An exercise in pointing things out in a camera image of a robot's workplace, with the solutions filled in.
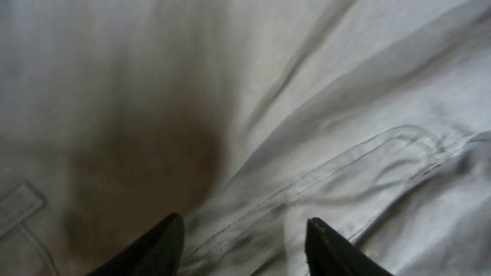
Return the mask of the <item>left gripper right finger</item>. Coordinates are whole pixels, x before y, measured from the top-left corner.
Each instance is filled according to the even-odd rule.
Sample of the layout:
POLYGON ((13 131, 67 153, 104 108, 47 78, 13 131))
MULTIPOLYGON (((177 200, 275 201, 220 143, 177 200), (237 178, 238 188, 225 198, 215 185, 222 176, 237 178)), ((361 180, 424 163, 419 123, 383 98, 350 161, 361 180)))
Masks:
POLYGON ((311 276, 392 276, 320 218, 307 221, 305 254, 311 276))

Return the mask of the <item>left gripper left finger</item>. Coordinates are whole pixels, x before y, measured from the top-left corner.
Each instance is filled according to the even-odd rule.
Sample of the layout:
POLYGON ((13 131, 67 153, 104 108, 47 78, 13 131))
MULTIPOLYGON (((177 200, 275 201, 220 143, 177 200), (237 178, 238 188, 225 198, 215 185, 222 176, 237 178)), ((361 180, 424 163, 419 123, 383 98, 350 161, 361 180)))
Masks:
POLYGON ((184 238, 183 218, 172 213, 87 276, 176 276, 184 238))

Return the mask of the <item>grey shorts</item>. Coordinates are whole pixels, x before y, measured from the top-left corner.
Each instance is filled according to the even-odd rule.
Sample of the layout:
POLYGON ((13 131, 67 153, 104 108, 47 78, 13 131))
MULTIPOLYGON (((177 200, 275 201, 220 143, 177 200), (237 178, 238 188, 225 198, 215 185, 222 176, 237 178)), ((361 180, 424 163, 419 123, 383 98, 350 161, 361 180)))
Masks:
POLYGON ((488 1, 3 1, 1 273, 490 273, 488 1))

